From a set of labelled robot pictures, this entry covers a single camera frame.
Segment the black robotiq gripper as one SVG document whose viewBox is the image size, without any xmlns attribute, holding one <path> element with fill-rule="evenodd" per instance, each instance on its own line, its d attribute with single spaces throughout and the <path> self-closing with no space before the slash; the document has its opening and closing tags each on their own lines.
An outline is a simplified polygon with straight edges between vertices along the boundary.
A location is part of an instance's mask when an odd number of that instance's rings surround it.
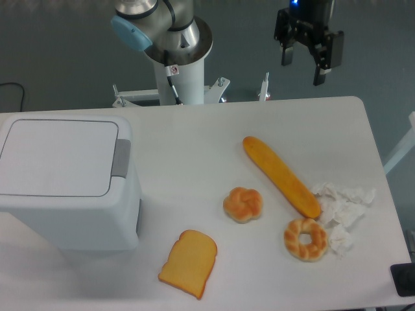
<svg viewBox="0 0 415 311">
<path fill-rule="evenodd" d="M 316 64 L 314 86 L 323 84 L 326 74 L 342 63 L 344 32 L 328 29 L 333 7 L 334 1 L 289 1 L 276 18 L 274 39 L 282 49 L 282 66 L 292 63 L 295 42 L 310 47 Z"/>
</svg>

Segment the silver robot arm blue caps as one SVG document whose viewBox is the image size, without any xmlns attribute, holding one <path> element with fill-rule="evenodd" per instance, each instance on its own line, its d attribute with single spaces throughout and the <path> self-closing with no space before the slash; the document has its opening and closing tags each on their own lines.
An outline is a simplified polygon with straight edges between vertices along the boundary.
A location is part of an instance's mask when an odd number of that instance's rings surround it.
<svg viewBox="0 0 415 311">
<path fill-rule="evenodd" d="M 292 63 L 295 43 L 307 47 L 316 65 L 316 86 L 342 63 L 344 33 L 329 29 L 334 5 L 334 1 L 290 1 L 276 17 L 274 39 L 282 50 L 281 64 Z M 189 64 L 212 46 L 211 31 L 202 28 L 192 1 L 115 1 L 114 7 L 111 24 L 119 39 L 162 64 Z"/>
</svg>

